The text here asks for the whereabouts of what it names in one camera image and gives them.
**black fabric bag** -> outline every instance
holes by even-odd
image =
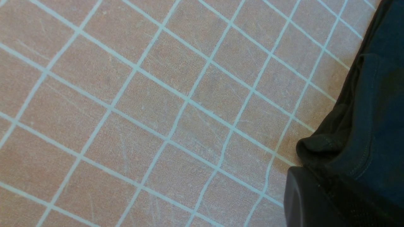
[[[288,226],[404,226],[404,0],[383,0],[333,110],[296,146]]]

